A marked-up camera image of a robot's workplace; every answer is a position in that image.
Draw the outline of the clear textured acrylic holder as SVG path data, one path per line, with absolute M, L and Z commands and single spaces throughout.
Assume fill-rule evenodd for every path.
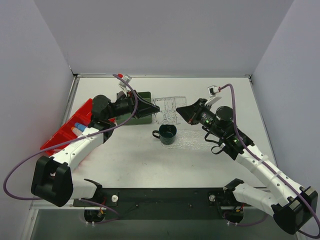
M 179 125 L 183 122 L 182 117 L 177 113 L 176 108 L 186 107 L 185 96 L 158 97 L 153 103 L 160 108 L 160 111 L 153 114 L 153 121 L 158 125 Z

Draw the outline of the dark green mug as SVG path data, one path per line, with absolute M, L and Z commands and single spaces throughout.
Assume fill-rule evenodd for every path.
M 171 145 L 176 139 L 177 128 L 172 124 L 162 124 L 158 130 L 152 131 L 152 136 L 159 139 L 163 145 Z

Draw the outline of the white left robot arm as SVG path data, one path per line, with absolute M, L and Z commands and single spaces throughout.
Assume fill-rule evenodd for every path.
M 31 193 L 57 207 L 64 206 L 71 199 L 85 199 L 92 206 L 100 204 L 103 194 L 99 189 L 102 186 L 87 178 L 76 181 L 72 172 L 90 152 L 112 136 L 116 125 L 111 119 L 126 114 L 143 118 L 159 111 L 157 105 L 142 99 L 136 91 L 130 91 L 115 102 L 101 94 L 95 96 L 91 120 L 82 134 L 59 152 L 37 160 Z

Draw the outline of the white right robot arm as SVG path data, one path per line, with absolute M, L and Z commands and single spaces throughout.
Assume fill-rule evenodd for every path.
M 278 169 L 254 142 L 234 124 L 234 111 L 221 106 L 212 112 L 207 100 L 198 99 L 176 111 L 190 125 L 202 124 L 208 134 L 219 139 L 221 151 L 248 169 L 268 189 L 258 190 L 241 180 L 234 180 L 228 190 L 235 200 L 251 205 L 272 216 L 286 233 L 294 235 L 316 212 L 318 193 L 303 187 Z

